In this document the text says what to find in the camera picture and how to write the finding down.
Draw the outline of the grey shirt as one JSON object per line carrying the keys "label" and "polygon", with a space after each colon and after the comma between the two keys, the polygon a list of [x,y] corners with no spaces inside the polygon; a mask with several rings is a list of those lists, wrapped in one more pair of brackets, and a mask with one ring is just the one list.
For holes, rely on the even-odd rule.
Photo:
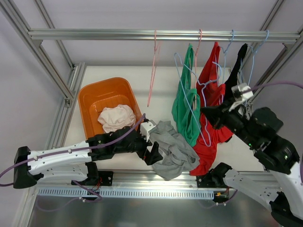
{"label": "grey shirt", "polygon": [[163,159],[152,167],[163,179],[172,180],[199,166],[199,156],[170,121],[160,121],[150,133],[150,140],[159,144]]}

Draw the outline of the white tank top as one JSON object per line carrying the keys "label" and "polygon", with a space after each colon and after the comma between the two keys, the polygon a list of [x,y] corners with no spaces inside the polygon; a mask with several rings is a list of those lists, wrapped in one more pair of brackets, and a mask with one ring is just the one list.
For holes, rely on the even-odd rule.
{"label": "white tank top", "polygon": [[136,116],[128,105],[118,105],[114,108],[105,107],[98,117],[105,133],[115,132],[125,126],[134,126]]}

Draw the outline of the pink wire hanger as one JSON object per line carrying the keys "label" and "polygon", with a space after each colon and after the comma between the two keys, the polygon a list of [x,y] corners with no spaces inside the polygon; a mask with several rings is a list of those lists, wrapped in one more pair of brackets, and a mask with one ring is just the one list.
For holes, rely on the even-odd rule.
{"label": "pink wire hanger", "polygon": [[151,68],[151,80],[150,80],[149,94],[148,94],[148,99],[147,99],[147,107],[150,106],[150,102],[151,102],[152,90],[153,90],[153,85],[154,85],[154,80],[155,80],[156,69],[157,69],[157,61],[158,61],[159,54],[160,54],[160,47],[161,47],[161,42],[157,41],[157,30],[155,30],[154,31],[154,55],[153,55],[152,68]]}

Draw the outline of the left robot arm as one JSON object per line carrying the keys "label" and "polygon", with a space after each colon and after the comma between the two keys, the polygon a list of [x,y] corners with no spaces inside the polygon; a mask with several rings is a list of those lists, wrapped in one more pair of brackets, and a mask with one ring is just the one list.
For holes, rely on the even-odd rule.
{"label": "left robot arm", "polygon": [[147,140],[145,135],[126,126],[68,147],[43,151],[19,147],[14,159],[13,187],[29,188],[47,178],[93,185],[98,181],[95,162],[122,153],[136,153],[148,166],[163,159],[157,142]]}

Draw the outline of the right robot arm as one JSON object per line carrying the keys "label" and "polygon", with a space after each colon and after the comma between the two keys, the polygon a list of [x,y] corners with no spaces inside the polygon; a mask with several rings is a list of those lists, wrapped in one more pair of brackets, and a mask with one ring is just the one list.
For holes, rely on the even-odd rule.
{"label": "right robot arm", "polygon": [[268,107],[254,111],[248,119],[232,109],[231,101],[219,106],[202,107],[201,113],[214,129],[227,127],[254,151],[254,157],[278,181],[280,190],[269,189],[241,175],[221,162],[206,177],[218,188],[229,186],[249,196],[284,227],[303,225],[303,167],[295,146],[277,132],[283,126]]}

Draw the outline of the blue hanger under red shirt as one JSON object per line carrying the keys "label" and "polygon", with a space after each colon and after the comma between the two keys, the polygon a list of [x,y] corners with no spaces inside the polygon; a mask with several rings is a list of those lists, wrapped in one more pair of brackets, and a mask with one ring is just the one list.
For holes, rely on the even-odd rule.
{"label": "blue hanger under red shirt", "polygon": [[229,44],[227,45],[227,47],[224,49],[223,47],[220,46],[220,48],[222,49],[223,53],[224,53],[224,65],[223,68],[220,66],[219,63],[217,62],[213,62],[213,64],[216,65],[216,75],[217,75],[217,85],[219,85],[219,80],[222,79],[222,82],[224,82],[224,77],[225,77],[225,67],[226,67],[226,55],[228,53],[228,50],[230,48],[230,45],[233,43],[234,40],[234,34],[235,31],[232,29],[232,37],[231,40],[229,42]]}

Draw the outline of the blue hanger under black shirt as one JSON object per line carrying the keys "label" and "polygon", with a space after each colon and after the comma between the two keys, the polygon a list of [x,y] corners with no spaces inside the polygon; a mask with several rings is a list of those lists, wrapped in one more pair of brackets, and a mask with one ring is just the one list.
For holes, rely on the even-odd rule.
{"label": "blue hanger under black shirt", "polygon": [[[267,34],[266,34],[265,39],[260,44],[258,44],[256,47],[253,47],[252,45],[248,45],[248,47],[251,49],[251,54],[252,54],[252,64],[251,64],[250,76],[249,76],[249,79],[248,79],[248,85],[250,85],[252,73],[253,73],[253,70],[254,70],[255,55],[257,54],[258,50],[262,47],[262,45],[267,41],[267,39],[269,37],[269,30],[268,29],[266,30],[266,33]],[[242,72],[243,67],[244,67],[243,60],[241,60],[241,62],[240,62],[240,71],[239,71],[240,72],[240,83],[241,84],[243,82],[245,82],[243,72]]]}

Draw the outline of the red shirt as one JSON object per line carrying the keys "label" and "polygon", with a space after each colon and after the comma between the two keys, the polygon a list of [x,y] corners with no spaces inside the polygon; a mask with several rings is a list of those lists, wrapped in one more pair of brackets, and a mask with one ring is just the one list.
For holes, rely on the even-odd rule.
{"label": "red shirt", "polygon": [[[203,67],[198,82],[196,83],[201,107],[221,104],[231,91],[231,86],[228,83],[218,85],[216,81],[218,79],[217,73],[219,73],[219,67],[216,63],[219,60],[220,50],[219,44],[215,42],[209,59]],[[217,145],[226,142],[233,135],[227,127],[222,127],[218,130],[214,129],[204,114],[200,114],[199,120],[202,135],[198,136],[196,145],[193,147],[199,157],[199,165],[190,171],[191,176],[207,174],[215,161]]]}

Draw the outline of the black shirt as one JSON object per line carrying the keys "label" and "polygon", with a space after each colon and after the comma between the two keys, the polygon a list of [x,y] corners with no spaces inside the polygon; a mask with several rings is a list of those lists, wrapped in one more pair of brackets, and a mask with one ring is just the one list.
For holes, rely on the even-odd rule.
{"label": "black shirt", "polygon": [[241,62],[243,61],[243,59],[246,56],[247,49],[248,49],[248,44],[245,43],[241,46],[240,50],[238,51],[237,60],[235,62],[235,65],[230,73],[230,76],[224,83],[225,84],[225,94],[224,94],[223,101],[233,98],[232,87],[237,85],[238,71],[241,68]]}

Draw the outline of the orange plastic basket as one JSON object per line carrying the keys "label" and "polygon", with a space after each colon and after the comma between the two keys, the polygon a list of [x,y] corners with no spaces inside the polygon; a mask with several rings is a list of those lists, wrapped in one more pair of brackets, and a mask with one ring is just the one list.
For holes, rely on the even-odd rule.
{"label": "orange plastic basket", "polygon": [[129,106],[139,120],[142,116],[129,82],[120,77],[110,78],[83,87],[78,95],[78,102],[85,137],[88,139],[103,134],[98,117],[105,107],[118,105]]}

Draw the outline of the aluminium front frame rail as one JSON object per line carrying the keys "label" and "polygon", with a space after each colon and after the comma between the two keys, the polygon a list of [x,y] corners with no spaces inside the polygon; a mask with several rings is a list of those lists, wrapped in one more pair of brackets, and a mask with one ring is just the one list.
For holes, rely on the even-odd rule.
{"label": "aluminium front frame rail", "polygon": [[[241,175],[253,180],[259,185],[278,189],[277,180],[269,172],[240,172]],[[166,181],[152,170],[114,170],[112,187],[136,189],[193,189],[198,188],[196,177],[188,172],[182,173],[177,178]]]}

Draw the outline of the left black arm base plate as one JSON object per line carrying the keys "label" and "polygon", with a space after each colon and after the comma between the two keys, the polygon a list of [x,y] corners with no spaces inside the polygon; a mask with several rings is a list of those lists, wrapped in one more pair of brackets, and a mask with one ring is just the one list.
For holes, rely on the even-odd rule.
{"label": "left black arm base plate", "polygon": [[78,183],[83,186],[112,186],[112,181],[113,171],[97,171]]}

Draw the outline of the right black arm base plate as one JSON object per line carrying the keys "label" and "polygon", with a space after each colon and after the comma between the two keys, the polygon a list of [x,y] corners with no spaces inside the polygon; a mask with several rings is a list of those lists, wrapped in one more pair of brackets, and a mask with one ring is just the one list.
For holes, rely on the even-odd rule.
{"label": "right black arm base plate", "polygon": [[207,174],[196,176],[198,188],[228,188],[223,181],[225,173],[211,169]]}

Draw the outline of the aluminium hanging rail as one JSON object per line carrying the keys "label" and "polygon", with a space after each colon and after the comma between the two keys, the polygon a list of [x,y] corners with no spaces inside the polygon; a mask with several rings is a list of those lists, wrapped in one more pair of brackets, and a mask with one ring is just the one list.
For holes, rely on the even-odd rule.
{"label": "aluminium hanging rail", "polygon": [[[32,29],[33,40],[126,40],[153,41],[155,30],[140,29]],[[262,42],[266,31],[235,31],[233,42]],[[229,42],[232,31],[202,31],[203,42]],[[199,30],[157,30],[157,41],[198,41]],[[294,44],[299,33],[269,32],[267,42]]]}

